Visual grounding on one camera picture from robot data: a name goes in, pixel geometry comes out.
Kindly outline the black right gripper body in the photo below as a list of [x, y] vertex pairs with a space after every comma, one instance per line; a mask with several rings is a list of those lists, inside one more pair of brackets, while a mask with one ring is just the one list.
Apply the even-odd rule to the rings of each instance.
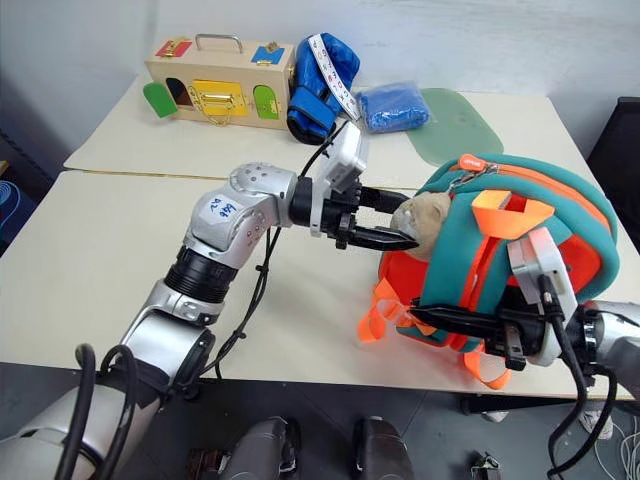
[[546, 332], [546, 322], [538, 313], [499, 309], [489, 317], [491, 332], [484, 339], [489, 355], [501, 357], [505, 367], [523, 371], [529, 358], [538, 354]]

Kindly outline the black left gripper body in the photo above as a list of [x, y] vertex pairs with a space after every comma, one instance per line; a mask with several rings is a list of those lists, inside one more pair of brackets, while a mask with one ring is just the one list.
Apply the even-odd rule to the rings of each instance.
[[349, 235], [355, 228], [361, 192], [362, 184], [355, 181], [342, 193], [332, 190], [323, 201], [321, 232], [335, 241], [337, 249], [347, 248]]

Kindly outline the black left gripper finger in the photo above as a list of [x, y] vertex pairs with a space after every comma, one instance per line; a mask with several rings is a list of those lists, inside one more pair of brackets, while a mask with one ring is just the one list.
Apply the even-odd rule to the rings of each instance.
[[359, 206], [377, 212], [394, 213], [408, 199], [408, 196], [395, 191], [362, 187]]
[[380, 226], [356, 226], [348, 234], [348, 244], [376, 251], [406, 251], [419, 246], [410, 235]]

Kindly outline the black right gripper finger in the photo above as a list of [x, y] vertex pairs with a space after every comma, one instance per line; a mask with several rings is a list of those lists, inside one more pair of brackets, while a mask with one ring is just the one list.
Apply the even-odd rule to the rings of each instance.
[[434, 346], [486, 346], [503, 345], [503, 325], [486, 319], [431, 319], [424, 321], [432, 329], [426, 342]]
[[422, 323], [436, 328], [497, 328], [500, 325], [495, 316], [447, 305], [413, 306], [409, 312]]

